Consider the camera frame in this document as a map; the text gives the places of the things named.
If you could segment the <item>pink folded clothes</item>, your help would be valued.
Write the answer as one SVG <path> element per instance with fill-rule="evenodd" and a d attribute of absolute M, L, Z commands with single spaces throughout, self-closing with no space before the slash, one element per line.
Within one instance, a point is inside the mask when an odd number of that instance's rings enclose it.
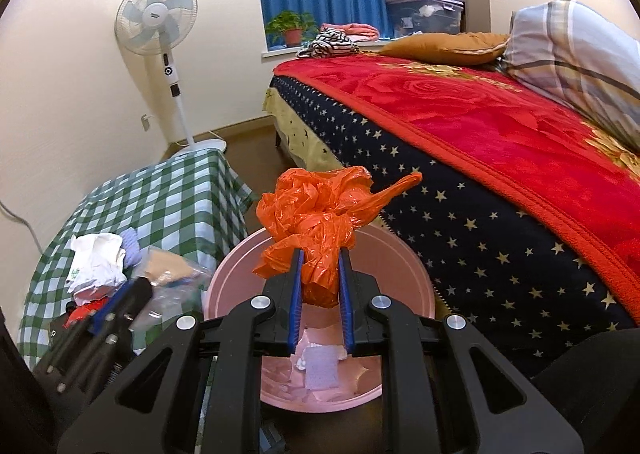
<path fill-rule="evenodd" d="M 363 40 L 365 42 L 376 42 L 380 39 L 380 32 L 378 32 L 378 29 L 365 23 L 323 23 L 321 25 L 321 29 L 342 32 L 351 40 L 356 40 L 356 42 L 362 42 Z"/>

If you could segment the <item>red floral blanket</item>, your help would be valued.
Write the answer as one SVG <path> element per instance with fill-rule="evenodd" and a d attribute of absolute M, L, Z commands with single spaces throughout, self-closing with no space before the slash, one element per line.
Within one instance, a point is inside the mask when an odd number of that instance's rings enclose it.
<path fill-rule="evenodd" d="M 492 71 L 356 55 L 291 60 L 277 75 L 345 104 L 520 207 L 566 240 L 638 323 L 639 162 L 606 133 Z M 322 154 L 318 137 L 291 136 L 303 123 L 269 92 L 270 85 L 265 111 L 288 148 L 311 168 L 337 161 Z"/>

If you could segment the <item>white standing fan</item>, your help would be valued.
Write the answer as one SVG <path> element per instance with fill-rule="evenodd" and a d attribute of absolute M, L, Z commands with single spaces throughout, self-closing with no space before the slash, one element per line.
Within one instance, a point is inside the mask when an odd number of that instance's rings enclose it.
<path fill-rule="evenodd" d="M 159 56 L 162 59 L 163 77 L 186 136 L 186 146 L 179 151 L 181 155 L 201 150 L 227 151 L 227 142 L 219 136 L 195 140 L 186 122 L 172 49 L 188 36 L 197 16 L 198 0 L 122 0 L 114 23 L 120 46 L 138 56 Z"/>

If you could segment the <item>white foam net sheet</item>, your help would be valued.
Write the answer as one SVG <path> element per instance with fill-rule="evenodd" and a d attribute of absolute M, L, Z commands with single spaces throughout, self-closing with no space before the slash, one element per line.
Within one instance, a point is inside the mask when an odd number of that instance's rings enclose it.
<path fill-rule="evenodd" d="M 305 387 L 328 390 L 338 386 L 338 361 L 329 347 L 306 350 Z"/>

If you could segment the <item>red plastic bag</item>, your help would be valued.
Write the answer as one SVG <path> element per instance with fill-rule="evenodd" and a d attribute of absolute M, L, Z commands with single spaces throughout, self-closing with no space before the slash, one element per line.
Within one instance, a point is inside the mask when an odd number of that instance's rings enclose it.
<path fill-rule="evenodd" d="M 88 304 L 80 305 L 75 301 L 70 301 L 65 307 L 65 315 L 67 317 L 64 327 L 68 329 L 75 322 L 81 321 L 87 318 L 88 315 L 92 315 L 94 312 L 98 312 L 108 303 L 108 298 L 103 297 L 97 300 L 92 300 Z"/>

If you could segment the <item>navy star bedsheet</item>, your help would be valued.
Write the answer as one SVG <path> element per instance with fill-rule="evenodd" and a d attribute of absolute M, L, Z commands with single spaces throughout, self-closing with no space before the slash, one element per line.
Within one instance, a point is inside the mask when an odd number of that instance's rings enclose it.
<path fill-rule="evenodd" d="M 273 77 L 268 98 L 302 121 L 293 138 L 316 136 L 322 154 L 366 167 L 375 190 L 421 173 L 383 221 L 421 258 L 446 305 L 524 374 L 594 335 L 636 326 L 578 252 L 520 207 L 296 78 Z"/>

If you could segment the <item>clear plastic bag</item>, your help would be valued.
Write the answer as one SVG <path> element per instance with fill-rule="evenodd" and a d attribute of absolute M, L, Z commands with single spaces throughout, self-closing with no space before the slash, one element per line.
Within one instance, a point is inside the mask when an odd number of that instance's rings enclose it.
<path fill-rule="evenodd" d="M 135 331 L 151 330 L 178 317 L 187 304 L 200 303 L 213 272 L 173 252 L 150 246 L 132 270 L 135 278 L 146 278 L 152 297 L 132 324 Z"/>

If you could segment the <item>orange plastic bag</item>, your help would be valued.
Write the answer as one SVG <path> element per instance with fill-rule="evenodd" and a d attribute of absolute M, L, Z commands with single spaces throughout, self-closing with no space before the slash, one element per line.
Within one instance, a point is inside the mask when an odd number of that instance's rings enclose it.
<path fill-rule="evenodd" d="M 419 185 L 421 173 L 401 177 L 373 193 L 367 168 L 353 166 L 330 171 L 290 168 L 265 193 L 256 216 L 272 238 L 253 273 L 265 280 L 290 269 L 301 249 L 302 300 L 333 308 L 338 303 L 338 257 L 355 246 L 355 230 L 371 223 L 394 197 Z"/>

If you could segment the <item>wall power plug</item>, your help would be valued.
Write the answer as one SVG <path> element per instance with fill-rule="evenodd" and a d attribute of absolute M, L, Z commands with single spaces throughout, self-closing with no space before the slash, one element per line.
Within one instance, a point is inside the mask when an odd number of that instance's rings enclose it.
<path fill-rule="evenodd" d="M 148 131 L 150 129 L 151 124 L 150 124 L 149 115 L 145 114 L 141 116 L 141 124 L 144 131 Z"/>

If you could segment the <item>zebra striped cloth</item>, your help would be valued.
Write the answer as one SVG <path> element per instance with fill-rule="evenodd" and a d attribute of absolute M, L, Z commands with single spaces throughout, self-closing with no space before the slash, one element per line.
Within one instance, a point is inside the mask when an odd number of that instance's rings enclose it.
<path fill-rule="evenodd" d="M 296 52 L 299 59 L 346 57 L 359 54 L 358 46 L 343 32 L 324 29 L 306 46 Z"/>

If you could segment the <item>lilac foam net sheet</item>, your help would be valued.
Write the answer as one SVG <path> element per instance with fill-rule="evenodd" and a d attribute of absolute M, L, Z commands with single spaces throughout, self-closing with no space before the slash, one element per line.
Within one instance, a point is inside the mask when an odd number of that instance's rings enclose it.
<path fill-rule="evenodd" d="M 125 269 L 129 269 L 140 263 L 142 259 L 138 233 L 136 229 L 127 228 L 122 230 L 120 237 L 122 238 L 122 249 L 125 253 L 122 265 Z"/>

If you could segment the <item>pink plastic basin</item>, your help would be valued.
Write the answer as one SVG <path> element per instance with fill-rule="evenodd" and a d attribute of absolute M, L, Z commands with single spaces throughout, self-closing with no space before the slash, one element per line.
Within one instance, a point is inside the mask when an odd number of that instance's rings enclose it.
<path fill-rule="evenodd" d="M 265 280 L 254 274 L 253 269 L 270 244 L 268 231 L 259 229 L 221 261 L 203 297 L 207 320 L 223 317 L 242 301 L 262 292 Z M 435 293 L 430 278 L 420 258 L 395 234 L 375 225 L 358 229 L 350 261 L 355 270 L 375 277 L 383 294 L 405 304 L 417 315 L 434 317 Z M 306 327 L 331 325 L 341 329 L 340 309 L 305 305 L 300 338 Z M 267 356 L 262 360 L 262 402 L 286 411 L 333 413 L 357 408 L 382 394 L 381 362 L 377 356 L 356 359 L 347 356 L 338 362 L 336 388 L 309 390 L 305 387 L 305 372 L 295 368 L 294 354 L 288 359 Z"/>

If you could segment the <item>potted green plant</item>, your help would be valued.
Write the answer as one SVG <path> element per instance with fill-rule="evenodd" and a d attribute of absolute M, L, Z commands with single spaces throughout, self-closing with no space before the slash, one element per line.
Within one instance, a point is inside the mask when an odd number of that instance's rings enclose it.
<path fill-rule="evenodd" d="M 283 40 L 286 47 L 297 47 L 316 36 L 318 25 L 308 11 L 282 10 L 267 22 L 265 32 L 272 40 Z"/>

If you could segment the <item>green checkered tablecloth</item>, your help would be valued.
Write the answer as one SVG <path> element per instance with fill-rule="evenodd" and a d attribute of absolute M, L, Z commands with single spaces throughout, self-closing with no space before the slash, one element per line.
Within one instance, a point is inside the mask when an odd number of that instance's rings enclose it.
<path fill-rule="evenodd" d="M 172 157 L 120 175 L 90 192 L 39 259 L 26 295 L 17 349 L 34 367 L 49 348 L 49 327 L 70 294 L 70 240 L 135 229 L 141 247 L 176 253 L 215 271 L 247 237 L 245 214 L 256 197 L 217 151 Z"/>

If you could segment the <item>clear storage box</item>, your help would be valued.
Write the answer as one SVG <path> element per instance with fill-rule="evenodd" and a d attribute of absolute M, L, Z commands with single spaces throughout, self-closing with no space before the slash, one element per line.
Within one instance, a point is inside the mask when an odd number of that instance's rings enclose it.
<path fill-rule="evenodd" d="M 394 36 L 458 34 L 464 5 L 457 0 L 395 0 L 386 4 Z"/>

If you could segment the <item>orange brown pillow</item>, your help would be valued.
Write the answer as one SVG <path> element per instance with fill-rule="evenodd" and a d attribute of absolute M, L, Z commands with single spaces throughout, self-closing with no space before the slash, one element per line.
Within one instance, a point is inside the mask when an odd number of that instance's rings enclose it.
<path fill-rule="evenodd" d="M 481 66 L 498 59 L 509 40 L 509 35 L 496 33 L 424 33 L 394 40 L 378 53 L 445 66 Z"/>

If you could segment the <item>plaid grey pillow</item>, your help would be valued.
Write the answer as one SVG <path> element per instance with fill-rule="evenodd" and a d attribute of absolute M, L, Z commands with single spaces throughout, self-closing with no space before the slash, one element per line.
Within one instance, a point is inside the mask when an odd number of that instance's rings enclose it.
<path fill-rule="evenodd" d="M 502 55 L 514 80 L 639 150 L 639 42 L 577 0 L 515 11 Z"/>

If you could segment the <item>white bag green print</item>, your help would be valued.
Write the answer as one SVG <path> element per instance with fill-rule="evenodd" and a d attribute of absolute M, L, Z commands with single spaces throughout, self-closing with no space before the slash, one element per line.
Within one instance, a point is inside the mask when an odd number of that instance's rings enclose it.
<path fill-rule="evenodd" d="M 65 286 L 78 306 L 113 294 L 126 281 L 122 237 L 113 233 L 73 235 L 74 253 Z"/>

